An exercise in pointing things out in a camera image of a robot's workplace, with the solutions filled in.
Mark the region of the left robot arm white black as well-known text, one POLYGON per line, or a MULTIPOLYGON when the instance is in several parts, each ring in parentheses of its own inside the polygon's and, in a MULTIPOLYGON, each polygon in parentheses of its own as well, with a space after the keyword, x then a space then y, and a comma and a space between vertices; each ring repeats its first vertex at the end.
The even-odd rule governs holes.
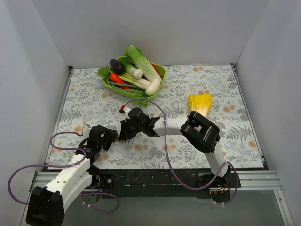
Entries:
POLYGON ((25 221, 31 226, 60 226, 71 203, 86 188, 101 191, 113 188, 115 177, 104 174, 94 162, 102 150, 109 150, 118 133, 104 126, 84 125, 83 141, 73 155, 70 166, 43 187, 32 190, 25 221))

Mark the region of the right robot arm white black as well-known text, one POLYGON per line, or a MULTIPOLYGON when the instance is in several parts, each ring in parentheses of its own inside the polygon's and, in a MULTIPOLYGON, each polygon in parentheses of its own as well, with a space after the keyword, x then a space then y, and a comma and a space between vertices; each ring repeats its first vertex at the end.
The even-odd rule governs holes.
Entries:
POLYGON ((204 153, 213 183, 218 187, 229 183, 230 167, 220 149, 220 129, 205 116, 193 111, 187 117, 164 119, 149 117, 138 107, 130 109, 125 106, 119 112, 125 117, 120 122, 119 141, 130 140, 140 132, 149 137, 184 136, 195 149, 204 153))

